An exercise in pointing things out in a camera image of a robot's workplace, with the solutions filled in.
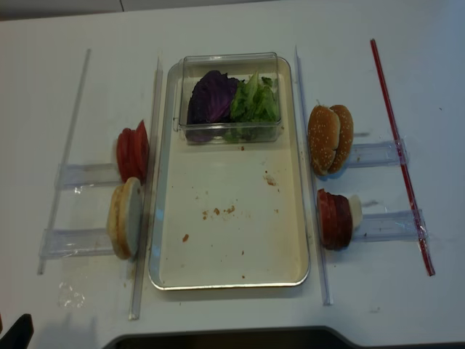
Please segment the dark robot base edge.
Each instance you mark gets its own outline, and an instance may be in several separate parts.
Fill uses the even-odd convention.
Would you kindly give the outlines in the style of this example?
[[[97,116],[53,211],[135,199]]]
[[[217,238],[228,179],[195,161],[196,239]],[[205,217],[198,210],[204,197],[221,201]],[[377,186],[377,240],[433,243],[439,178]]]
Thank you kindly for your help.
[[[257,329],[128,335],[106,348],[358,348],[326,328]]]

